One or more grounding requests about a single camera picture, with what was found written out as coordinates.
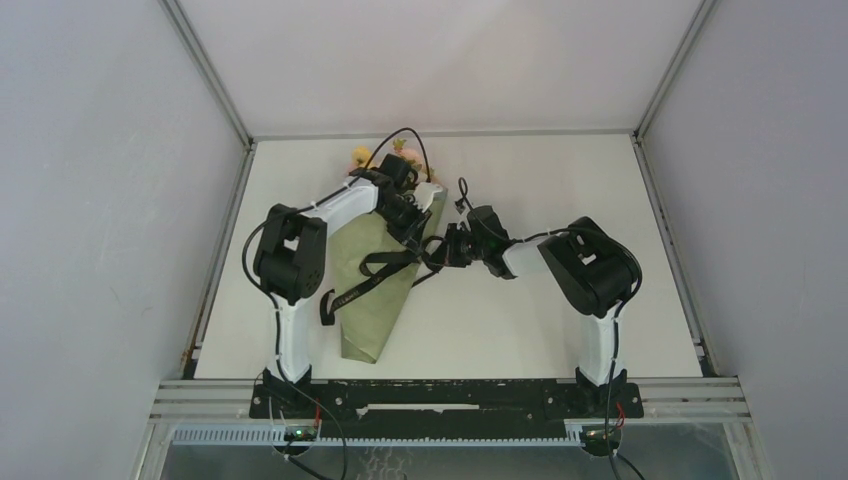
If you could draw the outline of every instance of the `black strap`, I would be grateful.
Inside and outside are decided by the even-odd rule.
[[[403,252],[376,252],[365,255],[365,258],[359,263],[359,273],[366,277],[372,277],[374,274],[368,268],[369,263],[385,263],[386,265],[411,265],[418,261],[418,257],[405,250]]]
[[[377,271],[377,273],[372,274],[368,277],[367,280],[360,283],[359,285],[351,288],[344,294],[336,297],[330,302],[330,295],[335,293],[335,290],[329,290],[327,293],[321,297],[321,324],[322,325],[334,325],[336,323],[336,310],[344,307],[348,303],[356,300],[357,298],[365,295],[366,293],[374,290],[377,285],[383,283],[383,281],[397,272],[403,270],[408,267],[409,263],[393,263],[388,264],[385,267],[381,268]]]
[[[429,243],[429,241],[432,241],[433,239],[441,240],[441,238],[439,238],[439,237],[430,237],[430,238],[427,239],[427,241],[424,242],[424,244],[422,246],[426,247],[427,244]],[[442,244],[439,245],[439,247],[436,249],[436,252],[434,252],[434,256],[436,258],[441,258],[442,261],[444,261],[444,258],[445,258],[445,252],[444,251],[445,251],[446,247],[447,246],[444,244],[444,242],[442,242]],[[432,278],[434,275],[436,275],[437,273],[439,273],[442,270],[442,267],[444,265],[433,264],[431,261],[429,261],[430,258],[431,257],[429,255],[426,255],[426,251],[425,251],[425,262],[424,263],[432,271],[430,273],[424,275],[423,277],[415,280],[415,282],[413,282],[413,284],[412,284],[413,287],[420,285],[422,282],[426,281],[429,278]],[[383,281],[385,281],[387,278],[391,277],[392,275],[398,273],[399,271],[401,271],[404,268],[412,265],[413,263],[418,263],[418,262],[419,262],[418,256],[415,253],[413,253],[409,250],[405,250],[403,252],[369,253],[359,263],[359,273],[368,277],[367,280],[365,280],[364,282],[360,283],[359,285],[351,288],[350,290],[348,290],[344,294],[334,298],[332,302],[330,302],[330,296],[336,293],[335,289],[328,290],[327,293],[325,293],[324,296],[321,297],[321,305],[318,309],[319,313],[321,315],[321,324],[325,325],[325,326],[335,325],[335,323],[336,323],[336,311],[338,309],[344,307],[345,305],[356,300],[357,298],[365,295],[366,293],[370,292],[371,290],[374,290],[377,287],[377,285],[383,283]],[[383,268],[378,270],[377,273],[374,273],[374,272],[371,271],[370,268],[368,268],[368,264],[370,264],[370,263],[382,263],[382,264],[385,264],[385,265],[383,266]]]

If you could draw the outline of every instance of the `enclosure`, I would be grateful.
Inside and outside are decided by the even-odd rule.
[[[589,216],[639,259],[620,358],[644,415],[621,452],[647,478],[845,469],[844,2],[3,12],[3,478],[307,478],[273,446],[313,419],[250,412],[275,324],[242,248],[272,205],[309,205],[406,126],[447,189],[439,231],[465,177],[519,238]],[[299,458],[331,478],[342,450],[347,478],[613,478],[581,450],[598,419],[562,419],[553,395],[498,433],[461,412],[490,408],[485,382],[571,388],[580,321],[549,275],[477,263],[412,289],[374,364],[313,322],[324,388],[451,381],[471,400],[366,396],[370,426],[343,422],[365,433],[343,448],[324,418]],[[432,437],[368,430],[430,431],[413,411]]]

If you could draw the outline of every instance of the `red wire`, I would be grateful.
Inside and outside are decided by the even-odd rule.
[[[627,415],[624,414],[624,408],[622,408],[621,402],[616,402],[615,406],[618,407],[618,422],[616,423],[615,428],[620,430],[621,427],[624,426],[624,421],[627,419]]]
[[[315,421],[312,422],[312,428],[318,428],[318,425],[320,424],[320,422],[321,422],[321,409],[318,408],[318,405],[315,405]]]

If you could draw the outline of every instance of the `green cloth bag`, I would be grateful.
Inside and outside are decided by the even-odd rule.
[[[430,206],[432,216],[424,227],[427,238],[439,225],[447,190],[439,192]],[[328,241],[330,269],[336,295],[341,295],[368,278],[359,271],[366,255],[375,252],[403,252],[405,248],[386,231],[386,221],[378,213],[355,218],[337,230]],[[389,340],[398,316],[412,289],[418,268],[414,263],[387,278],[373,290],[335,312],[342,329],[342,358],[376,363]],[[372,271],[383,267],[370,265]]]

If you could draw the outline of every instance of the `glass panel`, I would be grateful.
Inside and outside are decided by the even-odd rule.
[[[621,453],[646,478],[737,479],[721,425],[632,425],[625,430]],[[613,478],[606,458],[574,447],[351,447],[348,456],[349,480]],[[330,478],[341,474],[341,448],[313,448],[299,459]],[[623,462],[618,465],[622,478],[636,478]],[[247,478],[312,477],[270,446],[197,445],[171,446],[162,475],[163,480]]]

